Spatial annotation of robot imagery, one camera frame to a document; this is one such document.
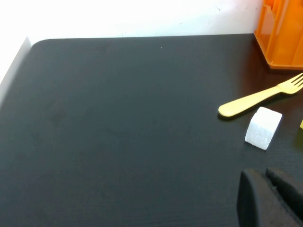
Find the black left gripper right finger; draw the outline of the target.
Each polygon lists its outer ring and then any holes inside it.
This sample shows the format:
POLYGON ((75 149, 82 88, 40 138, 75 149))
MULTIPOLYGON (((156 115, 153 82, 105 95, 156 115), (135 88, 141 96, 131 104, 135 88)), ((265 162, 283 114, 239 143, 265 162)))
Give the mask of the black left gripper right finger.
POLYGON ((303 183, 275 167, 266 169, 266 176, 282 197, 288 208, 303 218, 303 183))

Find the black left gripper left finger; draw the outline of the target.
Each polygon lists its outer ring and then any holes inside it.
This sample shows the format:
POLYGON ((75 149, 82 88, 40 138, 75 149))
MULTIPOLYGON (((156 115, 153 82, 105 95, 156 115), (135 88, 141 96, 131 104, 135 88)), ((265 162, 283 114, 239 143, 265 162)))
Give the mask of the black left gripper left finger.
POLYGON ((247 168, 241 172, 237 197, 241 227, 301 227, 299 219, 264 173, 247 168))

